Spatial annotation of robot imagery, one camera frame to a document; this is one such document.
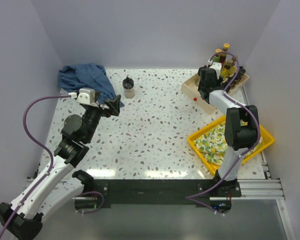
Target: lemon print cloth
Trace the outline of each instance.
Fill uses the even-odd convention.
[[[203,154],[208,163],[221,165],[228,148],[224,137],[225,121],[215,126],[204,135],[193,141],[196,148]],[[258,145],[246,154],[246,157],[254,153],[262,143],[261,137]]]

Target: blue cloth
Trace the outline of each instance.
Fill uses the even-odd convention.
[[[104,103],[104,99],[116,97],[113,86],[106,76],[105,68],[102,65],[93,63],[68,65],[59,71],[59,87],[67,92],[73,92],[81,88],[90,88],[100,91],[98,102]]]

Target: wooden crate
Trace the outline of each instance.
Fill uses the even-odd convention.
[[[181,90],[182,90],[182,92],[184,92],[184,94],[186,96],[191,98],[193,101],[194,101],[194,99],[197,99],[194,102],[200,108],[202,108],[207,114],[211,114],[216,109],[216,107],[208,104],[206,101],[204,101],[201,98],[200,93],[198,91],[198,87],[195,85],[195,81],[199,80],[199,78],[200,77],[197,74],[193,75],[188,80],[186,80],[184,83],[182,83]],[[229,91],[229,95],[232,96],[235,92],[237,92],[240,89],[240,87],[242,87],[247,82],[248,79],[249,79],[249,76],[244,74],[243,77],[241,78],[241,80],[235,85],[235,87]]]

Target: terrazzo surface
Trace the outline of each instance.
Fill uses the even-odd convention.
[[[196,69],[108,69],[107,75],[125,106],[119,117],[101,118],[89,152],[74,170],[98,179],[211,179],[212,176],[187,142],[187,137],[222,116],[207,115],[181,92]],[[136,95],[127,99],[122,81],[134,79]],[[233,96],[243,102],[241,91]],[[84,108],[73,99],[59,99],[46,145],[54,151],[61,141],[63,121],[82,116]],[[260,154],[244,164],[239,179],[264,179]],[[44,152],[39,172],[49,162]]]

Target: yellow tray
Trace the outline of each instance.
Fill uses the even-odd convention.
[[[203,134],[205,134],[206,132],[208,132],[209,130],[211,130],[212,128],[214,128],[218,124],[221,124],[224,121],[225,121],[225,116],[222,116],[219,119],[215,120],[214,122],[210,123],[206,127],[198,130],[197,132],[193,133],[192,135],[190,135],[188,137],[188,142],[189,142],[190,146],[193,148],[193,150],[196,152],[196,154],[199,156],[199,158],[201,159],[203,164],[207,167],[207,169],[210,171],[210,173],[213,176],[215,175],[216,170],[219,169],[220,166],[215,165],[213,163],[208,163],[208,161],[203,157],[203,155],[200,153],[200,151],[193,144],[193,141],[198,139],[200,136],[202,136]],[[261,143],[259,148],[253,154],[249,155],[248,157],[246,157],[243,160],[242,164],[246,163],[248,160],[250,160],[256,154],[260,153],[261,151],[266,149],[269,145],[274,143],[274,141],[275,141],[274,137],[272,135],[270,135],[269,132],[267,132],[265,130],[265,128],[263,128],[261,125],[260,125],[260,130],[261,130],[261,136],[263,138],[263,142]]]

